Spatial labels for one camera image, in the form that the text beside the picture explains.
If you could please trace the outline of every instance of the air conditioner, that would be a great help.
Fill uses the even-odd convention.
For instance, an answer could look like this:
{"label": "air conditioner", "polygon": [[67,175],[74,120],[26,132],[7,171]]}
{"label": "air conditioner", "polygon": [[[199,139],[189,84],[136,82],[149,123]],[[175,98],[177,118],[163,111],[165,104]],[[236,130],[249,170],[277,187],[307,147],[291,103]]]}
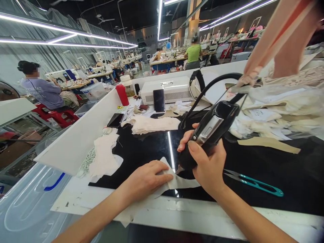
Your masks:
{"label": "air conditioner", "polygon": [[101,57],[100,53],[96,52],[95,54],[93,54],[95,61],[103,61],[103,58]]}
{"label": "air conditioner", "polygon": [[154,104],[153,90],[157,89],[164,89],[165,103],[194,100],[189,91],[189,77],[187,76],[145,82],[141,90],[144,105]]}

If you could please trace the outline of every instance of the fluorescent light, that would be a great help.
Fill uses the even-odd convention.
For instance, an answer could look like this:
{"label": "fluorescent light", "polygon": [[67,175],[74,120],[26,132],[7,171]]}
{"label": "fluorescent light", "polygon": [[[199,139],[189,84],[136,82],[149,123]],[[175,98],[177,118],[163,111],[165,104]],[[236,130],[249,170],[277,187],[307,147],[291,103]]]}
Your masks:
{"label": "fluorescent light", "polygon": [[32,44],[32,45],[47,45],[46,42],[31,42],[31,41],[25,41],[25,40],[1,40],[0,43],[15,43],[15,44]]}
{"label": "fluorescent light", "polygon": [[107,40],[107,41],[113,41],[113,42],[118,42],[118,43],[122,43],[122,44],[126,44],[126,45],[136,46],[135,44],[132,44],[132,43],[123,42],[123,41],[115,40],[115,39],[110,39],[110,38],[103,37],[103,36],[100,36],[100,35],[90,35],[90,34],[87,34],[87,33],[71,31],[71,30],[67,30],[67,29],[63,29],[63,28],[59,28],[59,27],[54,27],[54,26],[51,26],[51,25],[36,23],[36,22],[33,22],[33,21],[25,20],[25,19],[20,19],[18,17],[11,17],[11,16],[6,16],[6,15],[0,14],[0,19],[10,20],[10,21],[14,21],[14,22],[22,23],[22,24],[28,24],[28,25],[37,26],[37,27],[46,28],[46,29],[51,29],[51,30],[56,30],[56,31],[61,31],[61,32],[69,33],[69,34],[76,34],[76,35],[81,35],[81,36],[86,36],[86,37],[93,37],[93,38],[97,38],[97,39],[104,39],[104,40]]}
{"label": "fluorescent light", "polygon": [[167,38],[164,38],[164,39],[160,39],[159,41],[165,41],[167,39],[170,39],[171,37],[167,37]]}
{"label": "fluorescent light", "polygon": [[23,6],[20,4],[20,2],[19,2],[18,0],[16,0],[16,2],[17,2],[18,5],[20,6],[20,8],[24,11],[24,13],[25,13],[26,15],[28,15],[27,12],[24,10]]}
{"label": "fluorescent light", "polygon": [[265,6],[265,5],[268,5],[269,3],[272,3],[272,2],[275,2],[275,1],[277,1],[277,0],[270,0],[270,1],[268,1],[268,2],[262,3],[262,4],[260,4],[260,5],[256,6],[256,7],[254,7],[254,8],[251,8],[251,9],[246,10],[246,11],[243,12],[243,13],[240,13],[240,14],[238,14],[238,15],[235,15],[235,16],[233,16],[233,17],[227,19],[227,20],[224,20],[224,21],[222,21],[222,22],[220,22],[220,23],[218,23],[218,24],[216,24],[216,25],[213,25],[213,26],[211,26],[211,27],[209,27],[209,28],[206,28],[206,29],[202,29],[202,30],[200,30],[200,31],[207,30],[207,29],[211,29],[211,28],[214,28],[214,27],[216,27],[216,26],[218,26],[218,25],[224,24],[224,23],[226,23],[226,22],[228,22],[228,21],[231,21],[231,20],[233,20],[233,19],[236,19],[236,18],[238,18],[238,17],[240,17],[240,16],[242,16],[242,15],[245,15],[245,14],[247,14],[247,13],[249,13],[249,12],[252,12],[252,11],[258,9],[258,8],[261,8],[261,7],[263,7],[263,6]]}
{"label": "fluorescent light", "polygon": [[160,27],[161,27],[161,14],[162,14],[162,1],[163,0],[159,0],[159,21],[158,21],[158,40],[160,38]]}
{"label": "fluorescent light", "polygon": [[170,0],[170,1],[164,2],[164,5],[173,4],[173,3],[176,3],[176,2],[180,2],[180,1],[183,1],[183,0]]}
{"label": "fluorescent light", "polygon": [[76,36],[77,36],[77,34],[66,35],[66,36],[63,36],[61,38],[51,40],[48,43],[52,44],[52,43],[60,42],[60,41],[63,41],[65,39],[69,39],[69,38],[76,37]]}
{"label": "fluorescent light", "polygon": [[73,46],[73,47],[91,47],[91,48],[111,48],[111,49],[128,49],[128,47],[113,47],[113,46],[96,46],[84,44],[70,44],[70,43],[48,43],[49,46]]}
{"label": "fluorescent light", "polygon": [[239,11],[241,11],[241,10],[243,10],[243,9],[245,9],[245,8],[247,8],[247,7],[249,7],[249,6],[253,5],[253,4],[255,4],[255,3],[257,3],[257,2],[259,2],[259,1],[261,1],[261,0],[255,0],[255,1],[253,1],[253,2],[250,2],[250,3],[248,3],[247,5],[245,5],[245,6],[241,7],[241,8],[238,8],[237,10],[235,10],[235,11],[233,11],[233,12],[231,12],[231,13],[229,13],[229,14],[223,16],[223,17],[221,17],[220,19],[215,20],[214,22],[210,23],[209,25],[215,24],[215,23],[217,23],[217,22],[219,22],[219,21],[221,21],[221,20],[223,20],[223,19],[226,19],[227,17],[232,16],[233,14],[235,14],[235,13],[237,13],[237,12],[239,12]]}
{"label": "fluorescent light", "polygon": [[47,42],[32,42],[28,40],[3,40],[0,43],[13,43],[13,44],[32,44],[32,45],[47,45],[47,46],[71,46],[71,47],[90,47],[90,48],[111,48],[111,49],[128,49],[127,47],[113,47],[113,46],[96,46],[84,44],[70,44],[70,43],[47,43]]}

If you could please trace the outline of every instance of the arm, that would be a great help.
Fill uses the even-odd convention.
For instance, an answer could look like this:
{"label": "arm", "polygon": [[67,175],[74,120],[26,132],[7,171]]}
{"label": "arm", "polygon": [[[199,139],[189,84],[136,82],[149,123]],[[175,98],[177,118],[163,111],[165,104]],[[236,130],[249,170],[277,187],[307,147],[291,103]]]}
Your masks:
{"label": "arm", "polygon": [[47,82],[45,80],[42,81],[42,89],[47,92],[52,92],[52,93],[61,93],[62,89],[61,86],[52,79],[53,83]]}
{"label": "arm", "polygon": [[[188,142],[192,131],[185,133],[180,141],[178,151],[181,152]],[[223,181],[223,168],[226,151],[222,140],[215,146],[212,156],[208,157],[195,142],[188,142],[189,151],[198,166],[193,174],[205,191],[210,194],[234,221],[250,242],[296,242],[288,234],[263,217]]]}
{"label": "arm", "polygon": [[83,215],[52,243],[90,242],[131,203],[143,200],[172,180],[173,176],[170,174],[156,175],[168,169],[166,164],[157,160],[137,168],[109,197]]}

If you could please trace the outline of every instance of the thread snips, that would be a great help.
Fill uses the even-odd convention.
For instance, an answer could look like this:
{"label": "thread snips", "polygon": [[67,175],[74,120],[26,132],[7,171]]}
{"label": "thread snips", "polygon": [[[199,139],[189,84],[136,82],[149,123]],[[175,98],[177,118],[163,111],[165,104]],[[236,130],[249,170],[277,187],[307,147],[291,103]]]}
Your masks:
{"label": "thread snips", "polygon": [[277,197],[284,196],[284,193],[280,189],[278,189],[278,188],[276,188],[274,186],[270,186],[270,185],[268,185],[266,183],[255,180],[255,179],[253,179],[251,177],[248,177],[246,175],[239,174],[239,173],[234,172],[232,170],[227,170],[227,169],[224,169],[224,170],[230,173],[230,174],[224,173],[225,175],[227,175],[227,176],[229,176],[229,177],[231,177],[231,178],[233,178],[233,179],[235,179],[237,181],[240,181],[240,182],[242,182],[244,184],[247,184],[249,186],[253,186],[253,187],[257,188],[257,189],[260,189],[262,191],[265,191],[265,192],[270,193],[272,195],[275,195]]}

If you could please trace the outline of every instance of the smartphone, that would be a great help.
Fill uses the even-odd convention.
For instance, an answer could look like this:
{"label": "smartphone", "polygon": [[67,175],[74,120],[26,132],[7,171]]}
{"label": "smartphone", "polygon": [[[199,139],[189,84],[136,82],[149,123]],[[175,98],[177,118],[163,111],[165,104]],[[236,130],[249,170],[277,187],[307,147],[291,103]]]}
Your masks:
{"label": "smartphone", "polygon": [[154,110],[156,112],[165,111],[164,90],[157,89],[153,91]]}
{"label": "smartphone", "polygon": [[107,127],[118,128],[120,126],[120,122],[122,121],[124,114],[115,113],[110,121],[108,122]]}

